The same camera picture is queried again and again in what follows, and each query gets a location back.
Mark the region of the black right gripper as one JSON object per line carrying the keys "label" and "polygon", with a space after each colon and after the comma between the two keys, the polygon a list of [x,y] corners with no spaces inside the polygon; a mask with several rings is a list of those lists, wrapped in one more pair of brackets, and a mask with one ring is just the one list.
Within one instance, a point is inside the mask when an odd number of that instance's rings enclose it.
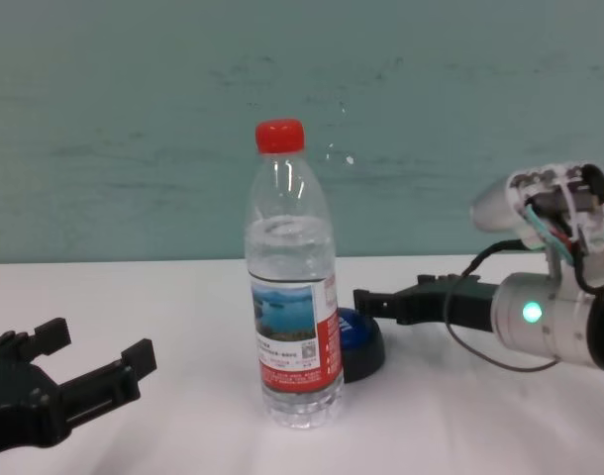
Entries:
{"label": "black right gripper", "polygon": [[[444,321],[444,303],[457,274],[419,274],[417,283],[397,293],[364,289],[352,292],[355,310],[372,319],[392,320],[412,326]],[[497,285],[484,283],[478,276],[462,279],[449,302],[449,322],[458,327],[492,333],[491,304]]]}

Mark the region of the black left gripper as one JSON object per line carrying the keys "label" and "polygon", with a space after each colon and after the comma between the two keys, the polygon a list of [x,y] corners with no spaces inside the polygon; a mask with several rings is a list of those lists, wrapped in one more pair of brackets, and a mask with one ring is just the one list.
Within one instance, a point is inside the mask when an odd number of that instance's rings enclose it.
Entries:
{"label": "black left gripper", "polygon": [[77,428],[137,401],[139,382],[156,371],[153,343],[143,338],[107,365],[58,386],[31,364],[71,344],[65,319],[55,318],[34,332],[0,335],[0,451],[52,447]]}

